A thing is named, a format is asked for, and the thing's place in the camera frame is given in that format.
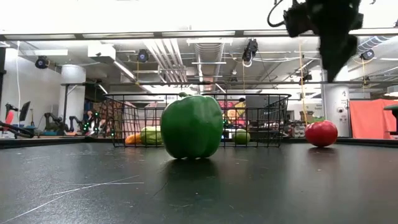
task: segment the ceiling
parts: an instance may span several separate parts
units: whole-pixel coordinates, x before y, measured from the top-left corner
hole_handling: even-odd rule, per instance
[[[320,81],[320,60],[318,60],[317,37],[301,37],[291,39],[289,37],[259,37],[256,38],[259,45],[259,53],[254,57],[250,67],[243,67],[241,57],[244,48],[248,44],[248,38],[231,38],[223,39],[225,44],[188,44],[188,39],[176,39],[178,48],[182,58],[182,62],[186,67],[195,68],[195,74],[189,75],[188,81],[199,81],[200,75],[203,78],[209,78],[218,81],[230,81],[231,77],[235,77],[238,81],[245,82],[290,82],[299,81],[295,73],[300,68],[299,52],[304,54],[302,64],[311,62],[308,65],[310,71],[313,72],[313,80]],[[160,82],[160,78],[156,73],[143,73],[148,70],[158,70],[158,63],[150,54],[149,61],[140,63],[139,67],[136,63],[137,52],[140,49],[147,49],[145,41],[153,40],[71,40],[71,41],[30,41],[22,42],[20,49],[23,50],[55,50],[67,49],[67,55],[49,56],[49,60],[57,65],[75,64],[83,65],[87,70],[86,77],[92,79],[102,79],[105,83],[120,82],[121,71],[114,65],[105,63],[96,63],[90,59],[88,55],[88,46],[92,44],[111,44],[116,49],[117,58],[124,62],[130,69],[135,71],[141,82]],[[348,62],[349,74],[345,80],[362,80],[363,75],[369,77],[373,81],[393,81],[398,80],[398,37],[383,42],[373,48],[376,58],[365,62],[364,65],[358,56],[353,57]],[[29,60],[36,60],[36,57],[26,57]],[[169,56],[173,65],[177,64],[173,58]],[[222,62],[221,65],[198,65],[193,62]],[[351,91],[385,91],[388,84],[370,84],[365,88],[360,84],[350,85]],[[243,90],[260,90],[260,89],[286,89],[293,91],[300,89],[299,85],[221,85],[223,89],[243,91]],[[319,88],[319,85],[306,85],[311,91]],[[216,91],[217,87],[212,86],[211,91]],[[115,86],[112,91],[142,91],[137,86]]]

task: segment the green bell pepper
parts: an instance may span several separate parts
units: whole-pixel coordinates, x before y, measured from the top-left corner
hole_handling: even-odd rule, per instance
[[[181,93],[181,100],[162,113],[160,127],[167,152],[174,158],[210,157],[221,141],[223,113],[210,96]]]

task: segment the table surface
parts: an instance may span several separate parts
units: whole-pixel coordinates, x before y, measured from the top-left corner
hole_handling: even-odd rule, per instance
[[[398,150],[308,144],[0,150],[0,223],[396,223]]]

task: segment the black wire basket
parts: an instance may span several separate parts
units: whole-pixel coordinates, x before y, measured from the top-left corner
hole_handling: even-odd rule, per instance
[[[224,130],[220,146],[279,147],[284,136],[289,94],[205,93],[220,104]],[[163,147],[160,119],[167,105],[180,99],[178,94],[108,94],[107,121],[114,147]],[[244,129],[248,141],[238,144],[234,135]],[[148,144],[147,132],[156,136]],[[126,138],[140,134],[143,139]]]

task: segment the white column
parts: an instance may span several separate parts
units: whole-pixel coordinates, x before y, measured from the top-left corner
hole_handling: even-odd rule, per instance
[[[349,80],[348,67],[344,66],[337,75],[336,81],[346,80]],[[349,137],[348,85],[324,84],[322,86],[322,102],[325,118],[336,125],[338,136]]]
[[[61,71],[62,83],[83,83],[86,81],[86,69],[78,65],[64,65]],[[70,85],[67,96],[67,113],[66,124],[70,127],[69,116],[76,116],[79,120],[83,119],[85,90],[84,86]],[[63,106],[65,101],[65,86],[61,86],[58,115],[63,117]],[[73,122],[73,127],[77,128],[76,121]]]

